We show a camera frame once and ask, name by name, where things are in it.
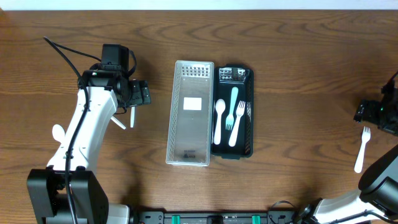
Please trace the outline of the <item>black plastic basket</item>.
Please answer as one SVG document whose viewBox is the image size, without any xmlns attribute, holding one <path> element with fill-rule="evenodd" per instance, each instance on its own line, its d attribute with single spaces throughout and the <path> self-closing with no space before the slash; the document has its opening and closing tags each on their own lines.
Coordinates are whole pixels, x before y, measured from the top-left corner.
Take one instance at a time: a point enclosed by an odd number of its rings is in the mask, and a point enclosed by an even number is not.
<svg viewBox="0 0 398 224">
<path fill-rule="evenodd" d="M 213 102 L 223 99 L 226 108 L 221 117 L 221 142 L 212 144 L 211 153 L 223 159 L 240 159 L 251 157 L 254 146 L 254 72 L 244 65 L 227 64 L 214 69 Z M 238 87 L 239 93 L 234 107 L 234 120 L 236 109 L 240 101 L 246 102 L 245 112 L 240 119 L 238 138 L 235 147 L 228 145 L 231 132 L 226 130 L 226 117 L 229 114 L 229 104 L 232 87 Z"/>
</svg>

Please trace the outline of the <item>pale green plastic fork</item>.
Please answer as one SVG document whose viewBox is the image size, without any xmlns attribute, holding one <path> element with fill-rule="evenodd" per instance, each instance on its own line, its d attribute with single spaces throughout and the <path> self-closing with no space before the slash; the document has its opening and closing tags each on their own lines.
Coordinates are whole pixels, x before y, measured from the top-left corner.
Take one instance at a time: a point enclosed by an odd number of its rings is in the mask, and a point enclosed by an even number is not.
<svg viewBox="0 0 398 224">
<path fill-rule="evenodd" d="M 230 131 L 233 128 L 234 124 L 234 107 L 236 104 L 236 100 L 238 97 L 239 89 L 238 87 L 232 87 L 231 89 L 231 96 L 230 96 L 230 104 L 229 104 L 229 114 L 226 117 L 226 130 Z"/>
</svg>

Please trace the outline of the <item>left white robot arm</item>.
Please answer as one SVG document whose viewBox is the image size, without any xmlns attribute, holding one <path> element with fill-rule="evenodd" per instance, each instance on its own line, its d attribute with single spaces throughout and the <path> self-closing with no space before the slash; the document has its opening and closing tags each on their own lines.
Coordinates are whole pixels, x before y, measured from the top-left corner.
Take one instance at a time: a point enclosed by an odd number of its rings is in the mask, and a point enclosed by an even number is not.
<svg viewBox="0 0 398 224">
<path fill-rule="evenodd" d="M 117 110 L 110 87 L 78 92 L 70 125 L 53 127 L 60 147 L 45 169 L 32 169 L 27 189 L 37 223 L 132 223 L 129 206 L 110 203 L 95 173 L 104 134 Z"/>
</svg>

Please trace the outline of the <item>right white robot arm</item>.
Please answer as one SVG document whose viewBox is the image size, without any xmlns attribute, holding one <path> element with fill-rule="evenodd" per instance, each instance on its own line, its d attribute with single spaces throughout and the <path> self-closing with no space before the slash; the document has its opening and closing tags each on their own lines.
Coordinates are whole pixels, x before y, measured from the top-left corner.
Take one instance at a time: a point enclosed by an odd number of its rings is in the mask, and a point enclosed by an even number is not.
<svg viewBox="0 0 398 224">
<path fill-rule="evenodd" d="M 397 134 L 397 100 L 362 100 L 354 115 L 390 134 Z M 297 214 L 294 223 L 397 223 L 397 147 L 370 165 L 358 188 L 340 197 L 318 199 Z"/>
</svg>

